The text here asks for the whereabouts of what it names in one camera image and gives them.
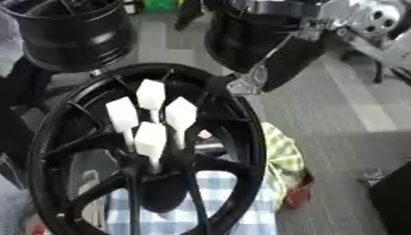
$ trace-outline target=wheel spoke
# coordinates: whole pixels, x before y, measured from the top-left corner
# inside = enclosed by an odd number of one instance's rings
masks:
[[[46,162],[58,161],[61,159],[61,157],[69,157],[76,152],[97,148],[108,149],[109,147],[120,146],[121,143],[121,135],[114,132],[89,134],[67,144],[64,144],[53,151],[49,151],[44,156],[44,160]]]
[[[233,173],[238,178],[248,177],[257,172],[257,168],[240,162],[230,162],[218,158],[210,158],[200,154],[195,155],[196,171],[222,171]]]
[[[81,219],[83,219],[83,209],[88,204],[95,201],[101,196],[106,196],[116,191],[117,189],[124,187],[125,182],[125,177],[122,172],[118,171],[112,174],[100,184],[92,187],[91,189],[80,194],[74,200],[72,200],[72,202],[66,209],[66,218],[71,221],[80,221]]]
[[[139,211],[142,197],[142,181],[144,164],[137,163],[132,173],[128,175],[126,189],[130,209],[130,235],[139,235]]]
[[[87,109],[85,109],[83,106],[80,106],[77,103],[74,102],[69,102],[69,105],[77,109],[79,112],[83,113],[87,117],[87,119],[97,128],[101,129],[103,127],[103,123],[99,121],[95,116],[93,116]]]
[[[200,188],[195,178],[195,173],[193,171],[186,172],[186,178],[189,185],[190,195],[193,199],[195,210],[197,211],[198,218],[198,229],[202,231],[201,234],[208,234],[209,223],[208,216],[206,214],[206,206],[204,204],[203,198],[201,197]]]
[[[115,75],[114,79],[120,84],[120,89],[123,90],[125,95],[130,98],[134,106],[139,106],[139,102],[136,98],[136,93],[131,89],[123,80],[120,75]]]

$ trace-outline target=white block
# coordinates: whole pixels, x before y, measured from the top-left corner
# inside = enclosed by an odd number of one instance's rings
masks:
[[[176,131],[186,131],[197,119],[197,107],[183,97],[178,97],[165,107],[166,120]]]
[[[142,122],[134,144],[138,154],[148,156],[155,172],[160,169],[160,157],[167,142],[167,131],[162,124]]]
[[[125,132],[139,125],[139,116],[133,103],[128,97],[106,104],[108,116],[116,132]]]
[[[145,79],[136,92],[139,106],[148,110],[159,110],[165,101],[165,85]]]

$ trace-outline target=black rim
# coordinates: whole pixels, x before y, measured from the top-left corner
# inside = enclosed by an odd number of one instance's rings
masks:
[[[164,74],[171,70],[172,75],[164,78]],[[168,144],[167,153],[161,158],[171,169],[164,175],[180,174],[194,200],[199,222],[184,234],[228,232],[250,207],[260,189],[265,170],[265,145],[259,120],[250,105],[243,98],[213,95],[214,91],[207,85],[212,77],[209,73],[177,64],[130,66],[85,84],[56,106],[39,129],[28,161],[30,192],[51,232],[56,235],[105,234],[82,218],[82,210],[100,196],[126,188],[131,205],[130,234],[140,234],[142,185],[157,176],[147,170],[147,158],[123,151],[122,137],[108,127],[99,110],[107,99],[122,95],[128,95],[137,104],[134,91],[145,78],[165,80],[166,103],[182,95],[199,106],[197,122],[187,132],[187,148],[177,151]],[[82,123],[81,128],[75,128],[78,123]],[[239,162],[195,153],[196,136],[202,129],[219,137],[227,152],[236,155]],[[64,167],[70,164],[76,152],[93,149],[111,151],[118,162],[118,171],[100,185],[70,199],[62,186],[67,180]],[[228,201],[210,218],[195,179],[195,174],[200,171],[224,171],[237,176],[237,184]]]

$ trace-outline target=floor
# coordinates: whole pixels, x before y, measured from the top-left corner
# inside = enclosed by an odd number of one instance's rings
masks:
[[[144,32],[139,35],[139,48],[116,66],[177,62],[225,73],[204,48],[207,20],[177,33],[172,29],[174,19],[171,14],[133,18]],[[296,139],[316,178],[308,204],[278,213],[280,235],[386,234],[366,188],[356,179],[364,169],[390,172],[408,161],[411,89],[389,74],[383,84],[373,84],[371,63],[363,58],[342,63],[341,50],[335,47],[283,87],[250,98],[262,120]],[[53,85],[85,78],[64,74]],[[40,119],[36,110],[26,117],[33,129]]]

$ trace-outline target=plaid tablecloth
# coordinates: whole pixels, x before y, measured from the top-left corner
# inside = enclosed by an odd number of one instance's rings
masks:
[[[224,172],[200,172],[197,174],[201,195],[207,215],[212,216],[226,202],[237,181],[236,177]],[[274,217],[275,198],[264,181],[254,203],[230,234],[232,235],[276,235]],[[107,218],[107,229],[113,235],[129,234],[128,192],[117,190],[111,195],[111,208]],[[181,234],[197,224],[197,215],[192,198],[186,199],[174,211],[155,214],[142,208],[140,212],[141,234]]]

